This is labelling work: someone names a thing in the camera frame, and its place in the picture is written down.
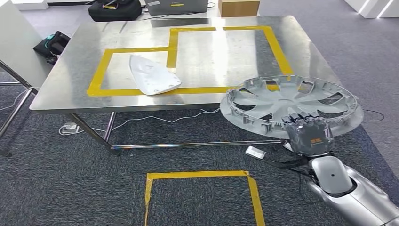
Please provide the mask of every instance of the black bag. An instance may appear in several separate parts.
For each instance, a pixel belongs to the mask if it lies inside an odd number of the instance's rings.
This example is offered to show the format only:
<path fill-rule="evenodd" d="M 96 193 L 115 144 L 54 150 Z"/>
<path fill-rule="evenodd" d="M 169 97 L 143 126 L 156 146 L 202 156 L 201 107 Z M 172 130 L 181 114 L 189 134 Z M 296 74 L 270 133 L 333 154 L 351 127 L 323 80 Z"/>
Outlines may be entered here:
<path fill-rule="evenodd" d="M 44 57 L 47 63 L 54 65 L 58 59 L 57 55 L 63 52 L 70 39 L 67 35 L 57 31 L 43 39 L 37 46 L 33 47 L 33 50 Z"/>
<path fill-rule="evenodd" d="M 116 0 L 116 1 L 113 1 L 113 0 L 97 0 L 96 2 L 103 3 L 103 4 L 107 4 L 107 3 L 112 2 L 112 3 L 119 4 L 119 5 L 125 5 L 125 4 L 129 4 L 129 3 L 133 2 L 133 1 L 134 0 Z"/>
<path fill-rule="evenodd" d="M 89 15 L 96 22 L 136 20 L 142 12 L 139 0 L 118 5 L 116 9 L 103 8 L 103 5 L 104 3 L 94 2 L 88 8 Z"/>

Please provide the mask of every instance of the cardboard box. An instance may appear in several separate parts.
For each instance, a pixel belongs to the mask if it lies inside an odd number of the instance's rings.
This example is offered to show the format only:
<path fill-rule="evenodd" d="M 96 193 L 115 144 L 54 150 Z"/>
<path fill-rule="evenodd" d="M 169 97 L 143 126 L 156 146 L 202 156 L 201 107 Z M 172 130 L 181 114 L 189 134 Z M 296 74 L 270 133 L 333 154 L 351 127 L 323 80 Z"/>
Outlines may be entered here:
<path fill-rule="evenodd" d="M 221 17 L 256 16 L 260 0 L 219 0 Z"/>

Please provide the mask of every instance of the robotic arm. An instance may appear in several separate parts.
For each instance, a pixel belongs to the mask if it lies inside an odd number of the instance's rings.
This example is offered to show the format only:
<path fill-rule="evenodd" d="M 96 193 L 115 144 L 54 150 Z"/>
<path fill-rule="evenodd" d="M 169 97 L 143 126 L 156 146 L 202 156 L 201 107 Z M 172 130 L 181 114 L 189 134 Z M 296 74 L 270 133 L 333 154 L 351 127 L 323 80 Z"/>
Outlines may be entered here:
<path fill-rule="evenodd" d="M 325 204 L 354 226 L 399 226 L 399 208 L 388 195 L 333 156 L 334 138 L 324 118 L 295 113 L 283 117 L 283 122 L 291 151 L 302 156 L 310 168 L 308 187 Z"/>

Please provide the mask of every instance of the gray carpet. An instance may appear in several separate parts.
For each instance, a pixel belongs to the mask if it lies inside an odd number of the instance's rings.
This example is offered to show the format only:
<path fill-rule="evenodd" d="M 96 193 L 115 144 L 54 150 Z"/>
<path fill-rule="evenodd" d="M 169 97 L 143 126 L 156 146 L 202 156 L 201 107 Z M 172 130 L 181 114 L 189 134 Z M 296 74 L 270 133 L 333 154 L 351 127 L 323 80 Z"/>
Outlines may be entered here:
<path fill-rule="evenodd" d="M 20 88 L 1 88 L 8 105 Z M 7 111 L 0 112 L 4 119 Z M 119 113 L 127 118 L 154 115 L 175 119 L 198 110 Z M 104 128 L 108 115 L 82 115 Z M 148 172 L 247 170 L 257 181 L 266 224 L 348 225 L 322 203 L 307 204 L 299 194 L 298 176 L 243 154 L 245 146 L 193 147 L 124 151 L 109 155 L 87 134 L 62 137 L 66 119 L 39 115 L 27 106 L 0 139 L 0 225 L 144 225 L 144 188 Z M 234 127 L 221 114 L 201 115 L 175 124 L 153 119 L 115 130 L 112 142 L 201 142 L 250 140 L 262 137 Z M 276 160 L 292 155 L 279 145 L 258 145 Z M 399 183 L 362 127 L 336 138 L 336 155 L 375 182 L 399 204 Z M 307 202 L 315 197 L 305 186 Z M 148 226 L 256 225 L 246 178 L 184 178 L 155 180 Z"/>
<path fill-rule="evenodd" d="M 32 23 L 43 36 L 53 30 L 63 31 L 62 28 L 73 33 L 76 24 L 87 19 L 84 7 L 51 9 L 57 19 L 48 20 L 39 11 L 28 15 L 37 17 Z M 382 122 L 364 123 L 373 140 L 360 126 L 337 137 L 334 151 L 345 164 L 384 189 L 398 205 L 399 182 L 390 167 L 399 175 L 395 168 L 399 157 L 392 152 L 398 144 L 391 135 L 397 130 L 399 105 L 397 94 L 387 91 L 394 90 L 398 71 L 394 60 L 399 48 L 398 20 L 362 19 L 340 0 L 262 0 L 260 14 L 296 16 L 345 86 L 360 97 L 362 105 L 387 116 Z M 4 79 L 9 78 L 0 74 L 0 81 Z M 22 90 L 0 87 L 0 107 L 12 104 Z M 0 111 L 0 123 L 10 111 Z M 198 112 L 120 113 L 116 124 L 148 115 L 176 119 Z M 105 127 L 107 116 L 82 115 L 96 128 Z M 375 119 L 370 114 L 366 117 Z M 61 115 L 30 112 L 27 104 L 0 139 L 0 151 L 13 154 L 12 158 L 0 158 L 1 226 L 144 225 L 146 173 L 206 170 L 249 171 L 257 181 L 268 226 L 347 225 L 324 204 L 308 204 L 315 197 L 303 186 L 305 202 L 296 174 L 244 155 L 245 146 L 145 149 L 124 151 L 122 156 L 113 157 L 85 133 L 58 135 L 58 128 L 66 121 Z M 217 113 L 175 124 L 153 119 L 129 123 L 116 130 L 111 141 L 148 144 L 261 138 L 234 127 Z M 292 157 L 279 145 L 258 147 L 276 160 Z M 255 225 L 246 178 L 155 180 L 148 225 Z"/>
<path fill-rule="evenodd" d="M 364 19 L 344 0 L 261 0 L 259 13 L 293 15 L 363 108 L 386 116 L 363 126 L 399 177 L 399 18 Z"/>

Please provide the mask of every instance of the laptop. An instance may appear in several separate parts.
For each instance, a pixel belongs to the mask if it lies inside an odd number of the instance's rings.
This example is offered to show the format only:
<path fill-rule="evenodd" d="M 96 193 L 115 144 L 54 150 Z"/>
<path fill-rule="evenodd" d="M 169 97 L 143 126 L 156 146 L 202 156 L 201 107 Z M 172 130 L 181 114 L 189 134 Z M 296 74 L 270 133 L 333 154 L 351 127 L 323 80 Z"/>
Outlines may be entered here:
<path fill-rule="evenodd" d="M 151 16 L 205 13 L 208 0 L 144 0 Z"/>

